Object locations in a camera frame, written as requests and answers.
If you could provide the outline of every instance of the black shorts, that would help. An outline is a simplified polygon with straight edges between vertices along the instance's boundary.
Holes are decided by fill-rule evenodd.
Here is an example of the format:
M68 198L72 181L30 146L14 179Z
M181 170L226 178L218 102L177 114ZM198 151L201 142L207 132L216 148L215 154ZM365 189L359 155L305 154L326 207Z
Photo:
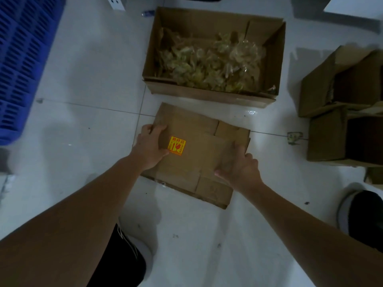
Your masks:
M108 246L94 271L88 287L137 287L143 280L146 263L136 246L116 224Z

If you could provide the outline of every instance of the hand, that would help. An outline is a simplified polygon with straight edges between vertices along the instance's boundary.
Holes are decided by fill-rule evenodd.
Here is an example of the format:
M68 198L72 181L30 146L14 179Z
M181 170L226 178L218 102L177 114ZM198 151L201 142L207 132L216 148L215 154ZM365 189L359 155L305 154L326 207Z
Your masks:
M245 155L244 146L236 144L234 147L236 156L231 170L217 169L214 174L225 180L238 192L245 194L263 185L258 170L258 160L253 159L253 155L250 153Z
M169 154L169 150L158 148L158 137L166 127L166 125L157 125L152 130L153 125L142 126L137 143L129 154L137 166L141 167L141 171L153 168L164 156Z

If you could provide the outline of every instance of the open cardboard box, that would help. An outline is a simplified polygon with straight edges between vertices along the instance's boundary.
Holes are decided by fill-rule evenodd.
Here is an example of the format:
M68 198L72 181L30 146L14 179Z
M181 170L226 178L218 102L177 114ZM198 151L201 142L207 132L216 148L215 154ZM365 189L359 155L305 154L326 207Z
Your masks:
M309 73L301 85L300 117L315 117L337 107L383 112L382 52L340 46Z
M156 77L156 48L160 29L169 28L182 37L214 40L216 34L236 31L245 39L263 45L266 57L261 60L259 77L261 91L257 93L228 93L178 86L166 78ZM265 108L278 96L283 50L285 46L283 19L253 15L158 7L153 21L149 47L142 77L153 94L188 97L207 101Z
M368 167L364 182L383 190L383 167Z
M226 209L233 189L214 175L231 167L233 142L247 147L250 130L162 103L154 125L167 125L159 147L171 153L142 176Z
M383 116L337 108L310 121L307 160L330 165L383 166Z

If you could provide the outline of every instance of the blue plastic pallet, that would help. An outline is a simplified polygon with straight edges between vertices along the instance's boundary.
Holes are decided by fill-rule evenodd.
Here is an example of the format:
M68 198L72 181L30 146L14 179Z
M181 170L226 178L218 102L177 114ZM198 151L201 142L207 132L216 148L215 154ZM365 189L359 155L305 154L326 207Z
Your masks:
M20 137L65 0L0 0L0 145Z

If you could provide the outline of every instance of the fragile sticker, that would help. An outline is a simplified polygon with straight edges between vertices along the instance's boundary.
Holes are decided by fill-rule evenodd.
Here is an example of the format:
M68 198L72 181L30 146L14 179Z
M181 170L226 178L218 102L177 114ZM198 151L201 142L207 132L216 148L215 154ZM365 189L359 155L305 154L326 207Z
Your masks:
M185 145L186 145L185 140L171 136L168 149L170 152L181 156L182 152L184 151Z

